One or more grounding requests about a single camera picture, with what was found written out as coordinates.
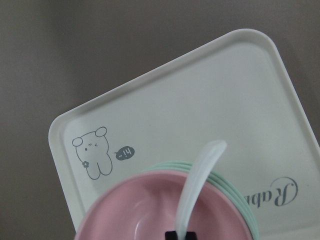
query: white tray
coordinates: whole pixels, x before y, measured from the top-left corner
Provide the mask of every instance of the white tray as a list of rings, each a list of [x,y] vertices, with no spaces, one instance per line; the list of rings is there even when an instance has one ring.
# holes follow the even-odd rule
[[[159,162],[192,162],[216,139],[228,148],[215,171],[249,201],[262,240],[320,239],[319,146],[275,44],[251,29],[219,37],[54,120],[49,144],[75,229],[115,183]],[[87,169],[93,178],[99,169],[83,166],[92,161],[86,146],[96,149],[102,173],[112,162],[109,175],[89,177]]]

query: spoon handle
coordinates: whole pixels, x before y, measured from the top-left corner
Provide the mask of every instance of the spoon handle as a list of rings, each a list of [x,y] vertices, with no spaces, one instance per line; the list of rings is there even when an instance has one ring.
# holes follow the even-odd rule
[[[178,240],[185,240],[192,210],[212,168],[227,148],[224,140],[211,141],[204,146],[186,178],[175,215]]]

